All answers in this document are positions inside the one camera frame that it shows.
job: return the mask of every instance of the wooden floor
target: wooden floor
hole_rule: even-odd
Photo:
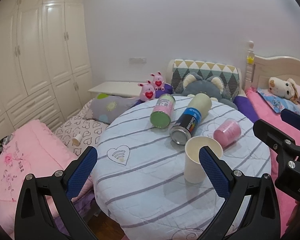
[[[97,217],[93,216],[88,226],[99,240],[121,240],[124,236],[120,225],[103,212]]]

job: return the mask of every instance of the gray plaid fabric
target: gray plaid fabric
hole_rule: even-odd
[[[182,82],[190,72],[197,73],[204,80],[218,76],[225,87],[225,98],[231,101],[239,94],[239,73],[236,67],[203,61],[176,59],[173,64],[171,86],[177,94],[183,91]]]

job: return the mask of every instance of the wooden bedpost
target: wooden bedpost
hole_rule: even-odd
[[[247,56],[247,70],[246,70],[246,77],[245,77],[245,85],[244,85],[244,91],[246,91],[252,83],[253,79],[253,71],[254,71],[254,53],[253,53],[253,47],[254,42],[249,41],[248,42],[249,49],[248,49],[248,56]]]

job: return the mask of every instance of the white paper cup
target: white paper cup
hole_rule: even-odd
[[[72,138],[72,142],[75,146],[79,146],[82,140],[82,135],[78,133],[74,138]]]
[[[213,138],[206,136],[195,136],[187,141],[185,145],[186,164],[185,179],[193,184],[202,182],[207,176],[199,162],[199,151],[203,146],[209,146],[220,159],[223,155],[221,145]]]

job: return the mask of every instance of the pink cup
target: pink cup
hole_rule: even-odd
[[[222,148],[233,143],[241,135],[240,125],[232,118],[228,118],[213,133],[213,138],[220,143]]]

